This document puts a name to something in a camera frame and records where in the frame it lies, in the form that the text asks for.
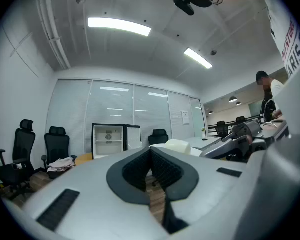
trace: office chair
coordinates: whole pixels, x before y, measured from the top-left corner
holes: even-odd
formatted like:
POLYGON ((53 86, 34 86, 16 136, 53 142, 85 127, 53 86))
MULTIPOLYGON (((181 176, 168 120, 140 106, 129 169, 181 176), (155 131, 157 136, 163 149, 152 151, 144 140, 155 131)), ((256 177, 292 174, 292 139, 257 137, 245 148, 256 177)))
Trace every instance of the office chair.
POLYGON ((236 121, 235 121, 234 125, 237 126, 237 125, 240 125, 240 124, 242 124, 246 121, 247 120, 244 116, 239 116, 239 117, 236 118, 236 121))
POLYGON ((225 121, 217 122, 215 130, 218 134, 218 137, 221 137, 221 140, 228 136, 228 125, 226 125, 225 121))
MULTIPOLYGON (((150 146, 154 145, 154 144, 165 144, 168 140, 169 140, 169 136, 167 135, 167 132, 165 129, 153 130, 152 135, 150 135, 148 137, 150 146)), ((152 186, 155 187, 157 182, 158 181, 155 180, 152 183, 152 186)))
MULTIPOLYGON (((45 147, 47 155, 43 155, 41 160, 44 163, 44 168, 47 171, 47 165, 54 163, 58 159, 65 159, 69 157, 69 143, 70 138, 66 135, 65 128, 51 126, 49 133, 44 135, 45 147)), ((49 178, 54 180, 60 175, 65 173, 65 171, 49 171, 49 178)))
POLYGON ((20 194, 24 196, 25 193, 33 193, 34 191, 28 183, 30 176, 34 173, 34 168, 30 162, 30 155, 32 147, 35 143, 36 134, 33 132, 31 120, 22 120, 20 128, 15 131, 14 145, 12 152, 13 163, 6 164, 3 153, 6 151, 0 149, 0 159, 2 166, 0 166, 0 180, 3 185, 10 186, 10 191, 16 190, 16 192, 9 198, 15 199, 20 194))

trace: yellow object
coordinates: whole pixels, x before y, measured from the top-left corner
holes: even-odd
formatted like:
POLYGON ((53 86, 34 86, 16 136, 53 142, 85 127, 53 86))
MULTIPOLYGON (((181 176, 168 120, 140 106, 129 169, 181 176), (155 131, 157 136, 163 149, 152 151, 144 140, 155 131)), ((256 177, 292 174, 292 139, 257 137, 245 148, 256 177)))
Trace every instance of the yellow object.
POLYGON ((89 161, 92 161, 92 153, 86 153, 78 156, 77 159, 74 161, 74 163, 76 166, 78 166, 89 161))

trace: black seat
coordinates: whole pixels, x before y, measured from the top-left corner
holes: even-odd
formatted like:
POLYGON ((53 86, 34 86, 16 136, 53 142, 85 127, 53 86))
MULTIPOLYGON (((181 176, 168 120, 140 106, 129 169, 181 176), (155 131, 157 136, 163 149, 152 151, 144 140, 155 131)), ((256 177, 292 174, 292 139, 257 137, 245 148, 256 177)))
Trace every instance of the black seat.
MULTIPOLYGON (((43 155, 41 160, 44 163, 44 168, 47 171, 47 165, 54 163, 58 159, 65 159, 69 157, 69 143, 70 138, 66 135, 65 128, 51 126, 49 133, 44 135, 45 147, 47 155, 43 155)), ((65 171, 49 171, 50 179, 55 179, 65 173, 65 171)))
POLYGON ((246 121, 247 120, 244 116, 239 116, 239 117, 236 118, 234 125, 237 126, 237 125, 240 125, 242 123, 245 123, 246 121))
POLYGON ((165 129, 153 130, 152 135, 148 137, 150 145, 165 144, 169 140, 169 136, 165 129))
POLYGON ((225 121, 217 122, 215 130, 218 134, 218 137, 221 137, 221 139, 224 139, 228 136, 228 125, 226 125, 225 121))
POLYGON ((30 162, 32 147, 35 143, 36 134, 33 132, 31 120, 22 120, 20 128, 15 131, 14 145, 12 152, 13 163, 6 164, 3 153, 6 151, 0 149, 0 159, 3 166, 0 166, 0 180, 5 186, 10 186, 10 190, 16 192, 10 197, 13 200, 20 194, 33 193, 28 183, 30 176, 34 173, 34 168, 30 162))

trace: white ceiling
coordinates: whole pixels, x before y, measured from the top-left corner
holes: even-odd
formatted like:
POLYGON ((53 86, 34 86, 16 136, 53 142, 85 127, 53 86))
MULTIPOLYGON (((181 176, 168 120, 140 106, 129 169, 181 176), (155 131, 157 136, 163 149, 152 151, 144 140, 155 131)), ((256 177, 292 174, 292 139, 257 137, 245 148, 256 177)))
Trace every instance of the white ceiling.
MULTIPOLYGON (((284 68, 278 70, 276 73, 270 75, 271 78, 285 83, 288 80, 288 74, 284 68)), ((237 90, 236 92, 229 93, 226 96, 220 97, 212 102, 204 104, 204 109, 206 113, 213 111, 218 113, 228 109, 236 107, 237 102, 241 102, 243 105, 251 104, 263 100, 265 97, 265 92, 263 91, 262 85, 257 85, 256 82, 247 85, 246 87, 237 90), (238 100, 236 102, 229 103, 231 96, 236 97, 238 100)))
POLYGON ((202 92, 242 72, 255 74, 261 61, 278 55, 264 0, 230 0, 209 8, 193 6, 194 16, 178 9, 172 0, 86 0, 85 4, 52 0, 52 6, 72 67, 91 63, 89 45, 96 66, 129 68, 135 61, 131 70, 178 79, 202 92), (87 28, 86 39, 84 21, 89 17, 131 21, 152 31, 144 37, 87 28), (187 47, 213 67, 207 70, 184 55, 187 47), (217 50, 215 56, 210 55, 212 50, 217 50))

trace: table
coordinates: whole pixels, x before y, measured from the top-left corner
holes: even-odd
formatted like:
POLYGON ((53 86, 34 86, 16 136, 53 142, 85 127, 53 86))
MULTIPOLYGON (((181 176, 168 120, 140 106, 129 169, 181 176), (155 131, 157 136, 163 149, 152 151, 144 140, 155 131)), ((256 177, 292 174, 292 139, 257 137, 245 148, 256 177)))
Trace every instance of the table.
POLYGON ((92 153, 86 153, 86 154, 82 154, 80 156, 78 156, 74 163, 76 166, 84 164, 86 162, 92 161, 92 153))
POLYGON ((188 142, 191 148, 204 151, 211 147, 212 145, 218 143, 221 140, 221 137, 206 137, 207 140, 202 140, 202 138, 187 138, 184 141, 188 142))
MULTIPOLYGON (((100 158, 104 158, 109 156, 108 154, 98 154, 94 156, 94 159, 100 159, 100 158)), ((80 156, 77 157, 77 159, 74 161, 75 165, 81 165, 84 164, 86 162, 92 161, 92 153, 86 153, 86 154, 82 154, 80 156)))

